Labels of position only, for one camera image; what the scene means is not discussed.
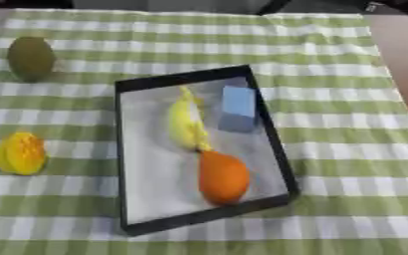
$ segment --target yellow plush toy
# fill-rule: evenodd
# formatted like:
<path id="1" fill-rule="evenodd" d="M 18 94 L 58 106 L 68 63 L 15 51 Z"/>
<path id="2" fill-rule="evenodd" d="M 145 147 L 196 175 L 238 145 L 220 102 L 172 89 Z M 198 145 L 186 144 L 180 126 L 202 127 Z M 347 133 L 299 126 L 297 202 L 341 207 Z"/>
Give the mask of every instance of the yellow plush toy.
<path id="1" fill-rule="evenodd" d="M 188 149 L 211 150 L 198 109 L 200 101 L 187 87 L 181 86 L 180 90 L 181 97 L 168 110 L 170 138 Z"/>
<path id="2" fill-rule="evenodd" d="M 29 132 L 15 132 L 0 141 L 0 170 L 30 175 L 46 160 L 43 141 Z"/>

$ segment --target green ball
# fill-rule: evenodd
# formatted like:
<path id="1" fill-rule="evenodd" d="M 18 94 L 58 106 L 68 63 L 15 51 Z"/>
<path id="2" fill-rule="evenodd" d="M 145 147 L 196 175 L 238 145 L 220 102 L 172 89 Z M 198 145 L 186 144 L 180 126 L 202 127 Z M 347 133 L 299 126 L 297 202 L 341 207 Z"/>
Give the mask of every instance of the green ball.
<path id="1" fill-rule="evenodd" d="M 15 39 L 7 52 L 12 72 L 27 83 L 43 80 L 51 74 L 56 56 L 51 46 L 40 37 Z"/>

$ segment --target toy fruit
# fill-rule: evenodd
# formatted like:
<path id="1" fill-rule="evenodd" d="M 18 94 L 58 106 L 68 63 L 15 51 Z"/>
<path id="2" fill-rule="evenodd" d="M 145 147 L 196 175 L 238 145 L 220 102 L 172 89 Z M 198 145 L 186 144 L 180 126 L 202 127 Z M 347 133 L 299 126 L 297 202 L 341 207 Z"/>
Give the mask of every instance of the toy fruit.
<path id="1" fill-rule="evenodd" d="M 15 132 L 0 141 L 0 170 L 30 175 L 46 160 L 43 141 L 29 132 Z"/>
<path id="2" fill-rule="evenodd" d="M 249 170 L 237 157 L 202 151 L 199 158 L 199 189 L 214 204 L 237 202 L 249 186 Z"/>
<path id="3" fill-rule="evenodd" d="M 9 47 L 7 59 L 12 72 L 28 83 L 38 82 L 53 70 L 56 57 L 40 37 L 20 37 Z"/>
<path id="4" fill-rule="evenodd" d="M 181 97 L 168 109 L 168 133 L 172 140 L 188 149 L 210 150 L 207 131 L 198 109 L 199 100 L 180 87 Z"/>

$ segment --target yellow lemon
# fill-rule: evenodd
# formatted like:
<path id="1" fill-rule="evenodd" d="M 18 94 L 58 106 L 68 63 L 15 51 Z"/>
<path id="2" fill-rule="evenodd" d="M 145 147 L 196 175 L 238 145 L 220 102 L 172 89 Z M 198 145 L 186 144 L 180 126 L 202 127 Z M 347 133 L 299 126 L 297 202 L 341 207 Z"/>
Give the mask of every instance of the yellow lemon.
<path id="1" fill-rule="evenodd" d="M 12 165 L 6 158 L 6 139 L 0 141 L 0 170 L 4 172 L 14 172 Z"/>
<path id="2" fill-rule="evenodd" d="M 0 170 L 22 175 L 38 172 L 46 160 L 43 141 L 29 132 L 15 132 L 0 141 Z"/>

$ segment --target orange fruit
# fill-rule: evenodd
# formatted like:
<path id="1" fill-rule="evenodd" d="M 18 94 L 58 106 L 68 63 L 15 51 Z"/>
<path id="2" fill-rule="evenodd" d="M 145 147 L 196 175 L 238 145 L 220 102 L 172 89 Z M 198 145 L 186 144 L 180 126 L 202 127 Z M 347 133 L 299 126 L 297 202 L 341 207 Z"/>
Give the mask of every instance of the orange fruit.
<path id="1" fill-rule="evenodd" d="M 207 201 L 221 205 L 237 202 L 249 186 L 249 169 L 237 157 L 202 151 L 199 158 L 199 189 Z"/>

